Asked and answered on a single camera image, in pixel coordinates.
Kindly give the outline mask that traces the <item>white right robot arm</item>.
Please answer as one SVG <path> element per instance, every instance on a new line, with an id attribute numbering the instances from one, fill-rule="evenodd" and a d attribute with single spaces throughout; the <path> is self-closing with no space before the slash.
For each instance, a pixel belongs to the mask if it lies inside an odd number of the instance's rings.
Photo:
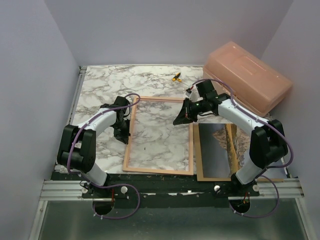
<path id="1" fill-rule="evenodd" d="M 200 100 L 186 97 L 173 125 L 196 123 L 200 115 L 209 113 L 229 120 L 250 136 L 248 158 L 230 178 L 230 191 L 241 196 L 247 192 L 248 184 L 267 169 L 275 168 L 274 163 L 288 154 L 289 145 L 283 125 L 278 120 L 269 121 L 240 106 L 232 93 L 218 94 L 212 79 L 198 80 L 192 86 L 196 87 Z"/>

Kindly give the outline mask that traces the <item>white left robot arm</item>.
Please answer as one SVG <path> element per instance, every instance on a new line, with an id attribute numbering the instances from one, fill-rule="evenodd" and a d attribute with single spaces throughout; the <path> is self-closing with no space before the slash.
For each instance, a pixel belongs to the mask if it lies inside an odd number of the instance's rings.
<path id="1" fill-rule="evenodd" d="M 111 185 L 107 182 L 108 174 L 96 164 L 97 137 L 112 127 L 115 139 L 127 145 L 130 120 L 125 117 L 129 112 L 128 99 L 117 96 L 113 104 L 101 105 L 88 121 L 68 124 L 62 132 L 57 163 L 94 183 L 93 191 L 101 198 L 110 194 Z"/>

